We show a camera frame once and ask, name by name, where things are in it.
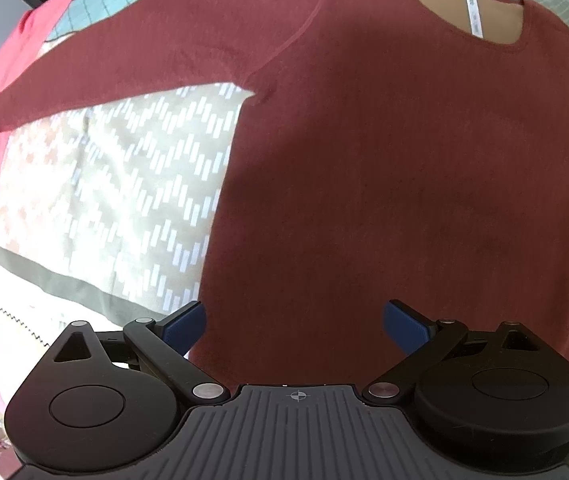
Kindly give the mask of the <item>maroon long-sleeve sweater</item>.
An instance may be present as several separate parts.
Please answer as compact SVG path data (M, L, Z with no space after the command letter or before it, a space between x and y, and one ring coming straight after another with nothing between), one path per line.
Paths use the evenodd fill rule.
M569 307L569 28L494 44L420 0L140 0L0 93L0 133L183 84L251 92L207 246L207 314L307 289L355 321L398 299L473 330ZM204 337L196 346L204 344ZM370 382L394 363L191 360L229 387Z

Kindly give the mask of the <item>patterned quilt bedspread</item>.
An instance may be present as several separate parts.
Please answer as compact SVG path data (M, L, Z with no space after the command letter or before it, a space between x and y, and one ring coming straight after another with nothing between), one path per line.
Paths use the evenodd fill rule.
M105 23L140 0L72 0L39 58L60 50L56 43ZM569 26L565 0L524 0ZM496 0L497 6L512 6ZM0 168L0 307L22 316L41 346L73 315L87 315L94 328L124 326L135 316L160 318L196 299L208 243L216 226L222 185L243 105L251 92L234 82L184 84L160 93L128 96L75 107L12 132ZM316 370L320 358L347 356L394 363L401 350L382 335L377 303L366 314L367 335L346 335L355 321L301 316L329 315L333 304L311 301L293 290L277 323L271 304L257 314L231 306L207 315L211 331L196 346L199 359L282 358ZM529 328L569 359L569 307L555 319L529 304Z

